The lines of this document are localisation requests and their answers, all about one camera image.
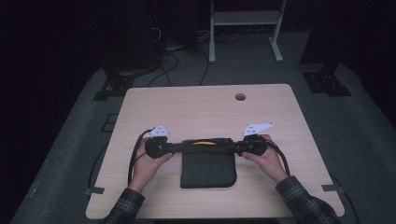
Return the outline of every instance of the wooden table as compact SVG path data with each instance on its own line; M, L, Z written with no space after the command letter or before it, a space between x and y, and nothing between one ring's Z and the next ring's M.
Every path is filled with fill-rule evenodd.
M235 99L237 93L246 100ZM127 187L129 160L139 134L159 124L170 143L187 139L231 137L242 140L248 123L272 121L264 131L288 159L290 172L313 195L329 203L338 216L344 206L332 185L304 115L289 85L167 87L128 90L86 215L102 218ZM165 163L146 186L138 218L291 217L276 184L252 161L235 154L237 180L224 189L181 189L181 154Z

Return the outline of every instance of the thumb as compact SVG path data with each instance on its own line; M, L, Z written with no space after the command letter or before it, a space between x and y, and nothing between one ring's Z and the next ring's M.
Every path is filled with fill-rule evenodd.
M254 162L256 162L256 163L259 163L259 162L260 162L260 158L261 158L261 157L259 157L259 156L256 156L256 155L251 154L251 153L248 153L248 152L242 153L242 156L243 156L245 159L250 160L250 161L254 161Z
M160 164L164 164L166 161L169 161L172 157L173 157L172 153L167 153L167 154L161 156L160 158L158 158L157 161Z

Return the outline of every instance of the white shelf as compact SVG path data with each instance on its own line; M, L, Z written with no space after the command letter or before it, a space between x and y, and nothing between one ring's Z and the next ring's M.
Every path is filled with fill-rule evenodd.
M214 25L276 24L278 13L278 10L215 12Z

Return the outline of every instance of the finger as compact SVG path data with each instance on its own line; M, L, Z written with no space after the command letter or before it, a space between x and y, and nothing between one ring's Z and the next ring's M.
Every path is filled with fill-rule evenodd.
M242 153L242 156L243 156L245 159L250 160L250 161L254 161L254 162L256 162L256 163L259 163L259 162L260 162L260 159L261 159L260 156L256 156L256 155L251 154L251 153L248 153L248 152Z
M160 158L158 158L157 162L159 164L164 164L166 161L169 161L172 157L173 157L172 153L167 153L167 154L161 156Z
M261 136L267 140L272 141L271 136L269 134L261 134Z
M143 153L146 152L146 142L148 140L149 140L148 138L143 138L140 141L139 148L137 149L137 156L140 156L140 155L142 155Z

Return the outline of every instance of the grommet hole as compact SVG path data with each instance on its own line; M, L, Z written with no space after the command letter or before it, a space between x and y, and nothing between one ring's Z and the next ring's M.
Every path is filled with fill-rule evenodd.
M238 101L244 101L247 99L246 95L244 93L237 93L235 95L235 99Z

